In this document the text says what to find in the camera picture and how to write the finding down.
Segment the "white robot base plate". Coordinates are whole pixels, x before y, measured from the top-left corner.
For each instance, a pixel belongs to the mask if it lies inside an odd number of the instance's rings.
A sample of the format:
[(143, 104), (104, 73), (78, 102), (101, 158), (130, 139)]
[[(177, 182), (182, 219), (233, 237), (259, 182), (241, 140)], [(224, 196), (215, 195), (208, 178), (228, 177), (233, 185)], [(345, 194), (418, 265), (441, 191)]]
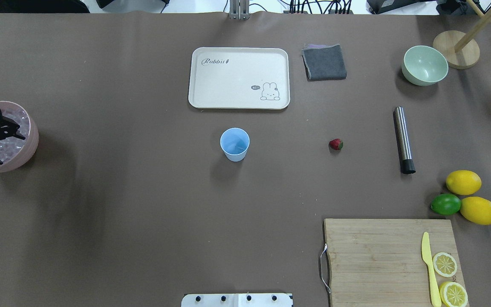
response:
[(182, 307), (292, 307), (294, 300), (288, 293), (216, 293), (189, 294), (181, 301)]

